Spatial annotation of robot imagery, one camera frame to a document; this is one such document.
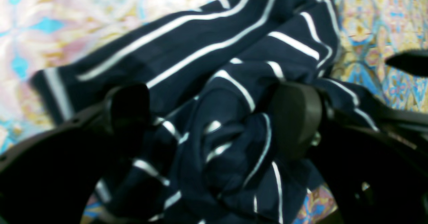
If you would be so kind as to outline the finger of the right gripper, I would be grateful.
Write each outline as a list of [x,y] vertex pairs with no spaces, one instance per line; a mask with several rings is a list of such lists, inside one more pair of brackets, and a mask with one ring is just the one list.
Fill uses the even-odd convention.
[[428,76],[428,50],[406,50],[385,60],[390,67],[418,77]]

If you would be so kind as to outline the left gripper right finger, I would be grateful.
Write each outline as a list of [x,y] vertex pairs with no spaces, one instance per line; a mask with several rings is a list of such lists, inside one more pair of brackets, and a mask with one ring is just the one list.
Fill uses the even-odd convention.
[[313,86],[280,84],[272,98],[278,150],[310,159],[343,224],[427,223],[427,114],[382,107],[376,132],[333,108]]

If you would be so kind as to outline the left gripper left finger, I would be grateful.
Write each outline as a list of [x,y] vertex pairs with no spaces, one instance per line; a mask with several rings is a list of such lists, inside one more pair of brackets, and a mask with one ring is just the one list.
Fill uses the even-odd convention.
[[1,154],[1,223],[79,224],[98,180],[137,150],[149,104],[145,84],[113,88],[101,102]]

